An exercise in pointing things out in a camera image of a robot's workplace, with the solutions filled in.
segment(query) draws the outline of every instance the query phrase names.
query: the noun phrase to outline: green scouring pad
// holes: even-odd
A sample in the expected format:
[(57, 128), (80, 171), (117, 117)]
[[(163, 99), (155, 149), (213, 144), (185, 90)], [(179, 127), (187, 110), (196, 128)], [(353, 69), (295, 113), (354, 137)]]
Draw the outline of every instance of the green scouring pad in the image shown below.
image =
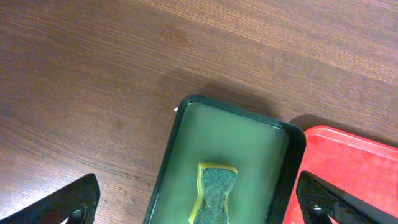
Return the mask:
[(198, 198), (190, 215), (190, 224), (228, 224), (228, 195), (238, 172), (235, 167), (200, 163)]

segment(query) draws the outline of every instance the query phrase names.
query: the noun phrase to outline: yellow sponge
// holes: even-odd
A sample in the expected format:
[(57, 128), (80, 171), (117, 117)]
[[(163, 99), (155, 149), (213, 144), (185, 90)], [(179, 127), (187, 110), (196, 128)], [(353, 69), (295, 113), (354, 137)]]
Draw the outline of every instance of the yellow sponge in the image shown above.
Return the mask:
[(228, 224), (228, 195), (237, 177), (235, 167), (200, 163), (198, 198), (189, 218), (190, 224)]

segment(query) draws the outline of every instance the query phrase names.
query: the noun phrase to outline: red cutting board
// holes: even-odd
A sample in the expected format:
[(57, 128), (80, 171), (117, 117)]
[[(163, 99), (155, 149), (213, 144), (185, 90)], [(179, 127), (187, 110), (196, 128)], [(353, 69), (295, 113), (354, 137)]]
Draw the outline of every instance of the red cutting board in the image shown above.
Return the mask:
[[(398, 217), (398, 148), (327, 126), (305, 131), (307, 147), (300, 166), (366, 203)], [(285, 224), (304, 223), (296, 183)]]

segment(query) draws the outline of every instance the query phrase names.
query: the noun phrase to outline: dark green tray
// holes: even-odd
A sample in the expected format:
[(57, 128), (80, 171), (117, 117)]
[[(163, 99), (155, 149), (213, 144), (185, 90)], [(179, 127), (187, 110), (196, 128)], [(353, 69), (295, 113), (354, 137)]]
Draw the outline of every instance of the dark green tray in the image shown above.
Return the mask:
[(178, 107), (144, 223), (188, 223), (199, 162), (237, 168), (231, 224), (282, 223), (304, 150), (294, 125), (190, 95)]

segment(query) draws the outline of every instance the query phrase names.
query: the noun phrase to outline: wood grain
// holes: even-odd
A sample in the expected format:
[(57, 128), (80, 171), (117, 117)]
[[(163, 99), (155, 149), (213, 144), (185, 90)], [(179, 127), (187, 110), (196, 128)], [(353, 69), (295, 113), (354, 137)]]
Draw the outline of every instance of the wood grain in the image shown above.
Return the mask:
[(398, 146), (397, 1), (0, 9), (0, 218), (94, 172), (95, 222), (142, 223), (173, 109), (191, 93)]

